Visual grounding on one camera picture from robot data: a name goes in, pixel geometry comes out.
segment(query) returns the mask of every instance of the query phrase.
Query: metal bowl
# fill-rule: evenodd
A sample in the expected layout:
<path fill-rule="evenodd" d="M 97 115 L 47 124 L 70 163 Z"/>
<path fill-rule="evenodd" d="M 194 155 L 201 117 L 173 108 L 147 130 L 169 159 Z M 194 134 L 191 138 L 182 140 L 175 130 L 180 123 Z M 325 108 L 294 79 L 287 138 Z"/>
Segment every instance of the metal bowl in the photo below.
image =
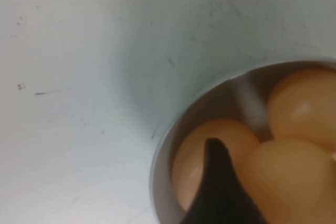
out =
<path fill-rule="evenodd" d="M 237 71 L 206 88 L 174 120 L 156 149 L 151 168 L 152 207 L 160 224 L 180 223 L 185 215 L 174 196 L 170 177 L 173 158 L 188 133 L 206 121 L 226 118 L 247 124 L 261 141 L 271 139 L 266 103 L 273 87 L 285 76 L 309 68 L 336 69 L 336 63 L 330 60 L 294 60 L 264 63 Z"/>

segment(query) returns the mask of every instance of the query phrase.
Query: egg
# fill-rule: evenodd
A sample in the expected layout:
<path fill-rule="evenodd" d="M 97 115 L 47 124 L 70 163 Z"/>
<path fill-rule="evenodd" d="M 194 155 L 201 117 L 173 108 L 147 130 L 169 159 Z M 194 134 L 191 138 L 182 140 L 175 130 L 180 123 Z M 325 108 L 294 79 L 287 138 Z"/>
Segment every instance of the egg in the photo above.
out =
<path fill-rule="evenodd" d="M 336 73 L 304 70 L 283 79 L 267 105 L 275 139 L 311 141 L 336 151 Z"/>
<path fill-rule="evenodd" d="M 205 141 L 210 137 L 225 143 L 235 167 L 260 145 L 247 126 L 233 120 L 212 120 L 194 129 L 177 150 L 172 169 L 173 189 L 185 211 L 189 209 L 200 186 Z"/>
<path fill-rule="evenodd" d="M 239 167 L 270 224 L 336 223 L 336 162 L 309 142 L 269 141 Z"/>

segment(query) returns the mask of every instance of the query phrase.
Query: white countertop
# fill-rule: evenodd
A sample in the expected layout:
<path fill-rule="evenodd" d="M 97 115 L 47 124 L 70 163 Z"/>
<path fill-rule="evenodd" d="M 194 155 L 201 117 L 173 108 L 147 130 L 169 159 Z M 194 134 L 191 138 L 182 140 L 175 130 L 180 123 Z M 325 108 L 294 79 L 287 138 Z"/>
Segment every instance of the white countertop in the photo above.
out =
<path fill-rule="evenodd" d="M 335 38 L 336 0 L 0 0 L 0 222 L 155 223 L 154 149 L 203 84 Z"/>

